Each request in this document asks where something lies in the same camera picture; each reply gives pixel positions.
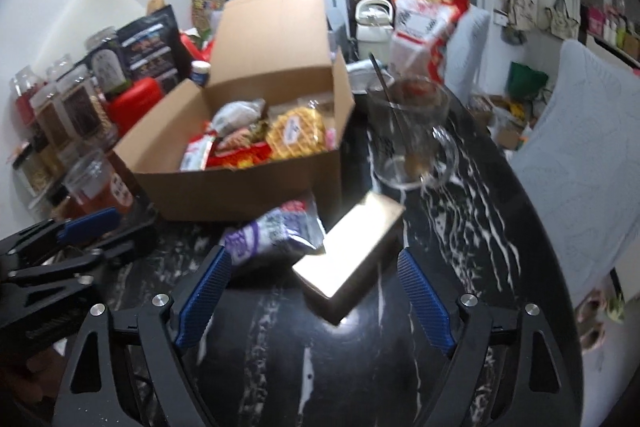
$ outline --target red and white snack bag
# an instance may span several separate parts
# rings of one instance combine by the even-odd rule
[[[469,0],[391,0],[396,23],[391,37],[392,74],[426,76],[444,83],[447,41],[469,9]]]

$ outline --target metal screw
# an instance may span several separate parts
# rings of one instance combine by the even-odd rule
[[[154,306],[158,306],[160,308],[167,304],[167,302],[169,302],[169,295],[165,293],[159,293],[152,299],[151,302]]]
[[[461,298],[460,302],[462,302],[466,307],[472,308],[476,304],[478,304],[478,297],[475,295],[471,295],[471,293],[465,293]]]
[[[94,282],[94,276],[92,275],[81,275],[78,277],[78,282],[84,284],[85,286],[89,286]]]
[[[91,306],[89,313],[91,313],[94,317],[99,317],[104,313],[105,309],[106,308],[104,307],[104,304],[98,303]]]
[[[538,308],[535,304],[531,302],[526,306],[524,306],[524,311],[526,311],[532,317],[535,317],[536,315],[540,315],[540,308]]]

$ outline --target black package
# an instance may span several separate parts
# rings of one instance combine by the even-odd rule
[[[118,40],[134,82],[151,76],[168,93],[189,78],[192,59],[180,41],[171,5],[119,29]]]

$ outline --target black marble table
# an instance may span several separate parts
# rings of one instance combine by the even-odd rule
[[[366,120],[355,114],[342,146],[345,210],[371,187],[380,190],[406,206],[403,241],[414,255],[441,259],[468,292],[488,304],[538,304],[582,410],[574,314],[533,207],[505,159],[457,100],[447,128],[460,149],[450,182],[436,192],[399,192],[374,179]],[[158,248],[118,273],[109,306],[134,307],[170,292],[180,277],[198,268],[224,228],[161,223]],[[490,348],[469,425],[486,419],[497,356]],[[185,360],[221,427],[408,427],[430,399],[446,362],[428,343],[395,263],[382,261],[362,299],[337,326],[310,310],[290,269],[263,270],[232,282],[200,346]]]

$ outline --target green bag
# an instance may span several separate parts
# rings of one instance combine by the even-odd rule
[[[511,100],[532,100],[546,86],[548,80],[548,74],[512,62],[507,79],[507,93]]]

